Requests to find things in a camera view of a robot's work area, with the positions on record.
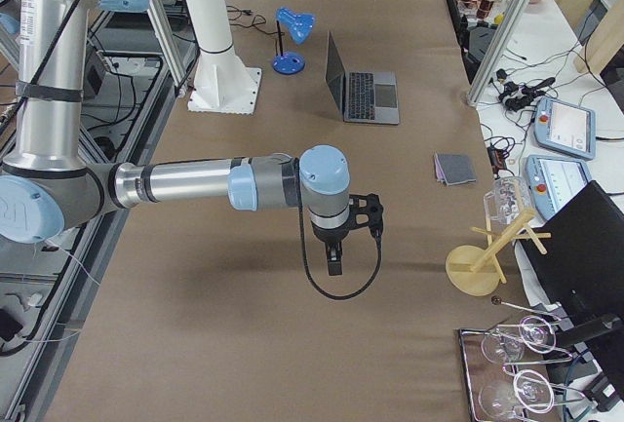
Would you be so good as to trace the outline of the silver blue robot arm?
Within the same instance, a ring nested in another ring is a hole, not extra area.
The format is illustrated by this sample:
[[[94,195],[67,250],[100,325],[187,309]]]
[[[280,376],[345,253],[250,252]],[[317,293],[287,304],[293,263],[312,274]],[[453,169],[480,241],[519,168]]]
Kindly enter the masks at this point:
[[[309,210],[331,275],[354,213],[345,156],[320,145],[291,158],[88,164],[78,154],[89,12],[148,9],[150,0],[21,0],[17,134],[1,165],[1,233],[34,244],[141,203],[225,196],[240,211]]]

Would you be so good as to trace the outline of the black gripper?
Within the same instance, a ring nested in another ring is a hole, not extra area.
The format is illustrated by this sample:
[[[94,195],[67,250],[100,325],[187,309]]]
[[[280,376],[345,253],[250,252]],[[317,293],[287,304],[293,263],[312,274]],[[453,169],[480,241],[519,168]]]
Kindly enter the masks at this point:
[[[325,244],[328,274],[340,276],[342,274],[342,241],[348,236],[349,229],[344,226],[324,228],[312,223],[315,237]]]

